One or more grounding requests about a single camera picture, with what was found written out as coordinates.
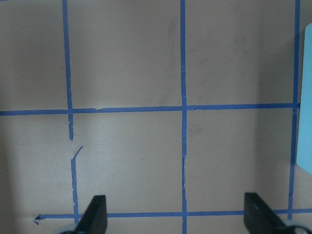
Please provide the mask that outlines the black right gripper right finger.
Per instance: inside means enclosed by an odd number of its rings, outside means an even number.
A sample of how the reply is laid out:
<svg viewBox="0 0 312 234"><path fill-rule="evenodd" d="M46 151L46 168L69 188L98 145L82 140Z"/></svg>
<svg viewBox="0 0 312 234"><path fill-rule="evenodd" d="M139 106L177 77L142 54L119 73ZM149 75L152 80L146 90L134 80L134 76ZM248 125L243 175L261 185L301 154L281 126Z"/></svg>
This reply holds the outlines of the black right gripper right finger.
<svg viewBox="0 0 312 234"><path fill-rule="evenodd" d="M257 193L244 194L244 225L250 234L287 234L286 224Z"/></svg>

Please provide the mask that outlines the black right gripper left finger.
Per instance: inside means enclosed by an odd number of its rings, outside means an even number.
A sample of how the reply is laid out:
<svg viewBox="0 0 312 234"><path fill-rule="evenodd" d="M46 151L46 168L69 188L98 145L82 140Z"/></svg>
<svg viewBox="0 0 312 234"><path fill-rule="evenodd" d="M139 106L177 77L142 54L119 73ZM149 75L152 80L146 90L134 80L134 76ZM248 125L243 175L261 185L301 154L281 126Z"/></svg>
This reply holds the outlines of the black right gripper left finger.
<svg viewBox="0 0 312 234"><path fill-rule="evenodd" d="M74 229L75 234L105 234L108 226L106 196L92 198L82 219Z"/></svg>

